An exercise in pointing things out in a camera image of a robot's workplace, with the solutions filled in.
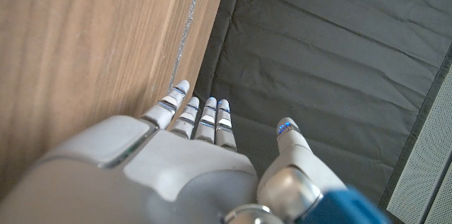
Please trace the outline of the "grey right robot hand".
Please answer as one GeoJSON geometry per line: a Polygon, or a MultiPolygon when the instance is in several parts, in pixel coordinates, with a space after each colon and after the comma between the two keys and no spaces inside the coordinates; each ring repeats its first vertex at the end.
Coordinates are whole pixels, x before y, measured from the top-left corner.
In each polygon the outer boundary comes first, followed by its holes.
{"type": "Polygon", "coordinates": [[[181,81],[141,117],[113,116],[40,158],[1,201],[2,223],[293,223],[345,184],[288,117],[258,176],[227,100],[181,81]]]}

